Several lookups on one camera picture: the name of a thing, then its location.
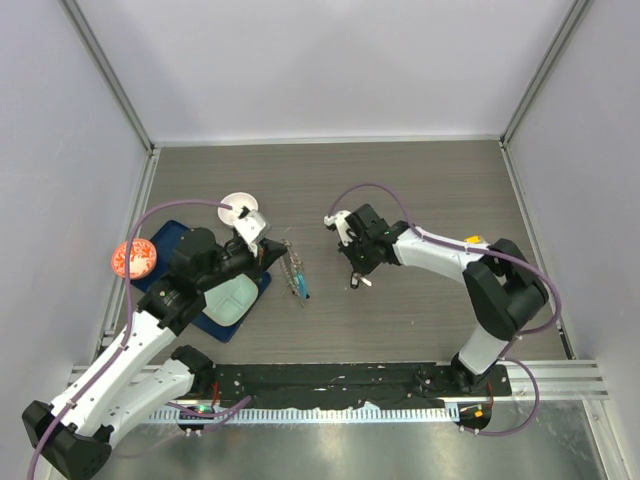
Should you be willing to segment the blue keyring with keys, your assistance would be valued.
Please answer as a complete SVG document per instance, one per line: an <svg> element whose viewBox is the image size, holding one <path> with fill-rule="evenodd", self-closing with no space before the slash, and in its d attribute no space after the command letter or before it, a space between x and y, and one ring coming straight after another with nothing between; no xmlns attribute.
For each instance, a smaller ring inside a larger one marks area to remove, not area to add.
<svg viewBox="0 0 640 480"><path fill-rule="evenodd" d="M289 240L283 239L282 243L286 253L279 258L279 265L287 282L287 288L305 305L309 298L307 282L304 276L304 264L293 248Z"/></svg>

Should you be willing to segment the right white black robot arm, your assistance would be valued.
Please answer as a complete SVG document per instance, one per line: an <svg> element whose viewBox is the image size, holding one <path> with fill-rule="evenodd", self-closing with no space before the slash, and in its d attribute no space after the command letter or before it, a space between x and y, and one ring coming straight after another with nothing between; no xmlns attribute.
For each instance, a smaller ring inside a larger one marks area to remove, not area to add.
<svg viewBox="0 0 640 480"><path fill-rule="evenodd" d="M548 303L547 289L509 240L468 243L407 221L390 225L369 204L327 215L324 225L338 234L353 289L369 284L367 276L382 264L427 270L466 288L477 326L446 367L446 389L472 395L483 388L499 357Z"/></svg>

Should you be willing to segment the black tagged key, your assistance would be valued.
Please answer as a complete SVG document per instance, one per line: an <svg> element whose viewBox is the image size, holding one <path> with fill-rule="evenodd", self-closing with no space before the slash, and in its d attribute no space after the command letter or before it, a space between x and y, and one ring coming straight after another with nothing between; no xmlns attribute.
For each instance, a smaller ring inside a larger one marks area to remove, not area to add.
<svg viewBox="0 0 640 480"><path fill-rule="evenodd" d="M363 274L353 271L351 273L349 285L352 289L358 289L361 285L372 286L372 282Z"/></svg>

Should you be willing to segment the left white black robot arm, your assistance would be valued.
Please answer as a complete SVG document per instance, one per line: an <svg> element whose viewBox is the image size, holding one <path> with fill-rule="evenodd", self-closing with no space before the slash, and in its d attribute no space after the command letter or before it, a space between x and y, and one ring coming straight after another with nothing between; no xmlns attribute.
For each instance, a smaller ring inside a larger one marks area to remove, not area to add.
<svg viewBox="0 0 640 480"><path fill-rule="evenodd" d="M117 443L146 415L182 396L212 389L211 359L186 345L136 386L131 380L205 309L207 291L239 275L258 278L287 251L263 238L249 245L239 234L225 245L206 228L182 233L165 274L138 302L127 326L88 370L50 402L34 400L22 420L35 458L66 479L90 479Z"/></svg>

